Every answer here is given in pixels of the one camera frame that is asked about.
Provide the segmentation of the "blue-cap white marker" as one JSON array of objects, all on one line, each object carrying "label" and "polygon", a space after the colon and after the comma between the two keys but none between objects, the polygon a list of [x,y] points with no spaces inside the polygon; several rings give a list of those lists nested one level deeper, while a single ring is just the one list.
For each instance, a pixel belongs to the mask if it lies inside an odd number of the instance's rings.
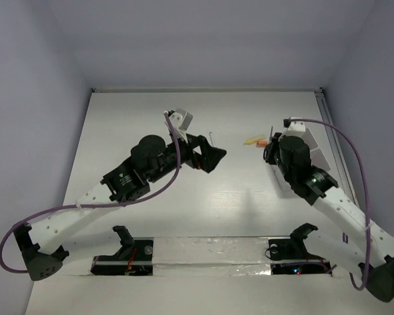
[{"label": "blue-cap white marker", "polygon": [[215,146],[215,139],[214,139],[212,131],[209,132],[209,139],[210,139],[211,146],[214,147]]}]

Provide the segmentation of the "black scissors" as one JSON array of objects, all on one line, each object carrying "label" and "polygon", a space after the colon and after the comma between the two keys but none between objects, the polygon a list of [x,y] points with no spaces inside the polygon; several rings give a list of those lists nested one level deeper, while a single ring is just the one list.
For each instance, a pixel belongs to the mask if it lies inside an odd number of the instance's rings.
[{"label": "black scissors", "polygon": [[271,126],[270,133],[269,133],[269,142],[271,142],[273,138],[273,126]]}]

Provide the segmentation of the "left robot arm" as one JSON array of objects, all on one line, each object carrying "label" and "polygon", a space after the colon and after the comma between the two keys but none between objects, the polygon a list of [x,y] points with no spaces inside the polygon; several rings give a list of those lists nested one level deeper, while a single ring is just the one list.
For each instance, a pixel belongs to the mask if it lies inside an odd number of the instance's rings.
[{"label": "left robot arm", "polygon": [[131,149],[131,155],[103,176],[77,203],[28,219],[13,231],[26,272],[34,282],[57,273],[64,263],[75,260],[80,241],[70,239],[99,218],[127,205],[137,204],[161,194],[150,185],[169,173],[177,175],[182,165],[205,173],[212,172],[226,156],[224,149],[212,146],[206,137],[186,135],[170,144],[157,135],[147,135]]}]

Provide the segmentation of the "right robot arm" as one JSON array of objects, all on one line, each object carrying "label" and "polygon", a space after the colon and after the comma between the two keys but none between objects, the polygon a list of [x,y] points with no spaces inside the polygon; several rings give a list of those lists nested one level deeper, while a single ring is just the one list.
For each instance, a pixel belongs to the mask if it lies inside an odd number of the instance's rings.
[{"label": "right robot arm", "polygon": [[319,256],[364,281],[366,290],[381,302],[394,299],[394,237],[385,232],[339,187],[325,170],[311,162],[310,147],[295,135],[275,133],[263,153],[269,165],[278,167],[291,190],[328,217],[349,241],[335,241],[312,224],[303,224],[290,237],[296,257]]}]

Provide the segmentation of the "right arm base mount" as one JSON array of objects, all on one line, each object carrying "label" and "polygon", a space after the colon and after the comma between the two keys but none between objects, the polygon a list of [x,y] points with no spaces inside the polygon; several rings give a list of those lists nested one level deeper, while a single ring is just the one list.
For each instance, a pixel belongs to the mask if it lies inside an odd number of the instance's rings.
[{"label": "right arm base mount", "polygon": [[309,223],[302,224],[289,236],[273,238],[268,241],[264,255],[271,263],[273,275],[332,275],[335,266],[324,258],[310,254],[304,241],[318,228]]}]

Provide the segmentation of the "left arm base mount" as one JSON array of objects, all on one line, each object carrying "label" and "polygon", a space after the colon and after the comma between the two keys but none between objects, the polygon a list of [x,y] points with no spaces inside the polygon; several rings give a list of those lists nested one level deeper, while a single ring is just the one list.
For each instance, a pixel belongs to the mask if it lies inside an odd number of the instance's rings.
[{"label": "left arm base mount", "polygon": [[154,239],[135,239],[125,226],[112,230],[120,239],[120,248],[113,255],[94,257],[90,272],[95,276],[152,276]]}]

